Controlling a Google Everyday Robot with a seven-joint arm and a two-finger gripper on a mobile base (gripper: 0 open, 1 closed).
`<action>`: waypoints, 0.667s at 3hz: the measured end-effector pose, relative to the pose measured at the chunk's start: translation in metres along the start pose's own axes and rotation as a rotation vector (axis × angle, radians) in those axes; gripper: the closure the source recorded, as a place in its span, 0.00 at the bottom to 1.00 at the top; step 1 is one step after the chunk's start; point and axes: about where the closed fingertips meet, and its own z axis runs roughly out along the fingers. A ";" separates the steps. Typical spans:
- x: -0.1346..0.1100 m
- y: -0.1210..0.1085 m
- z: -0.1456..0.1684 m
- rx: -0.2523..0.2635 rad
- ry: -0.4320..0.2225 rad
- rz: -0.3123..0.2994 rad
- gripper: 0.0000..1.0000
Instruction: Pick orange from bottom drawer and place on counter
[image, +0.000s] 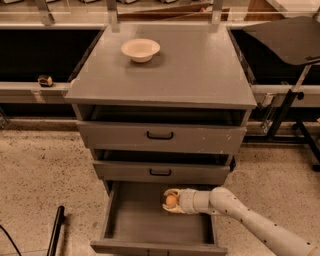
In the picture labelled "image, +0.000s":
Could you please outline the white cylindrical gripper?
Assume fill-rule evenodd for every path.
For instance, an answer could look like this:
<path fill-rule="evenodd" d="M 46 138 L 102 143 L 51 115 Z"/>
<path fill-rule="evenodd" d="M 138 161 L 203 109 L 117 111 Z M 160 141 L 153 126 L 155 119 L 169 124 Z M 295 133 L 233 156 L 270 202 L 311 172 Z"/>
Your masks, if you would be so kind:
<path fill-rule="evenodd" d="M 179 198 L 179 205 L 169 207 L 163 204 L 164 210 L 174 214 L 208 214 L 210 211 L 209 191 L 198 191 L 195 189 L 168 189 L 164 192 L 165 196 L 173 195 Z"/>

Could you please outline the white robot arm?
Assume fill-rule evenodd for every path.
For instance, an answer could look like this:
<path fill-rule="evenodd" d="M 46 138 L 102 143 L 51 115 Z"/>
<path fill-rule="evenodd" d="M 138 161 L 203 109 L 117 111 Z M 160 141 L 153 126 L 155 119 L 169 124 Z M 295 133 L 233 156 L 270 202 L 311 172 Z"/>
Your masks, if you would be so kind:
<path fill-rule="evenodd" d="M 320 247 L 245 206 L 230 190 L 168 189 L 163 209 L 175 214 L 226 215 L 239 221 L 276 256 L 320 256 Z"/>

